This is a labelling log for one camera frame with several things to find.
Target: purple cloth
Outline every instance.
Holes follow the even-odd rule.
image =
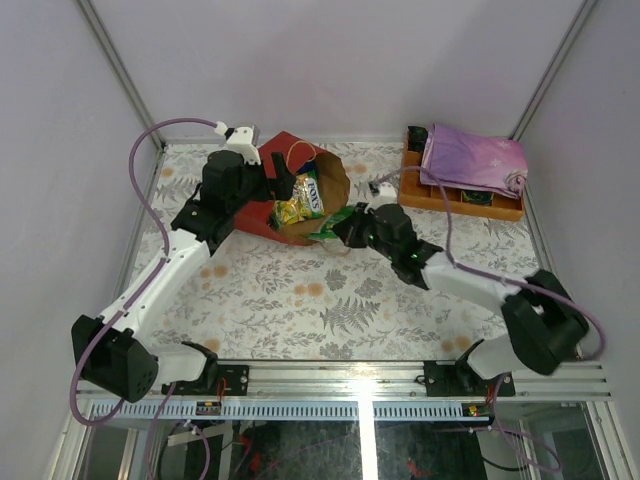
[[[520,143],[482,137],[435,125],[428,129],[422,166],[447,187],[495,192],[519,198],[527,180],[527,161]],[[422,172],[420,182],[435,185]]]

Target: floral pattern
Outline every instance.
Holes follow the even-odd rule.
[[[350,202],[368,201],[368,182],[398,168],[401,144],[332,143],[351,178]],[[170,145],[153,199],[168,226],[199,181],[211,145]],[[443,245],[441,212],[405,209],[418,235]],[[134,275],[161,247],[152,222]],[[454,215],[454,254],[510,273],[537,268],[526,224]],[[157,344],[191,340],[222,358],[425,360],[458,357],[503,321],[453,295],[402,283],[374,251],[331,253],[235,231],[155,321]]]

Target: wooden tray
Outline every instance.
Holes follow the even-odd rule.
[[[407,148],[408,136],[404,142],[404,156],[402,166],[419,166],[422,163],[421,152],[410,152]],[[517,222],[524,215],[524,198],[509,198],[494,194],[493,202],[488,205],[474,205],[462,201],[462,190],[445,187],[451,211],[462,215],[474,217],[495,218]],[[406,207],[424,208],[426,210],[439,210],[446,212],[442,194],[437,186],[423,185],[420,183],[419,171],[402,172],[400,178],[400,193],[398,203]]]

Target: white wall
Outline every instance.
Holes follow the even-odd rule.
[[[94,0],[151,114],[309,139],[509,135],[581,0]],[[211,136],[173,126],[169,138]]]
[[[114,294],[141,126],[70,0],[2,2],[0,65],[0,477],[35,480],[68,412],[71,325]]]
[[[601,2],[524,136],[533,203],[561,279],[607,330],[604,364],[635,452],[639,18],[638,2]]]

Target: table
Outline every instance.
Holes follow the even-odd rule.
[[[370,200],[367,183],[397,168],[401,143],[320,144],[351,179],[350,202]],[[169,225],[200,179],[212,145],[170,145],[153,208]],[[446,216],[406,209],[419,236],[444,245]],[[144,224],[134,275],[162,242]],[[454,254],[510,273],[538,266],[524,221],[454,215]],[[397,279],[371,250],[331,254],[233,232],[154,324],[156,344],[191,340],[221,358],[301,360],[453,359],[479,338],[505,331],[499,317],[442,292]]]

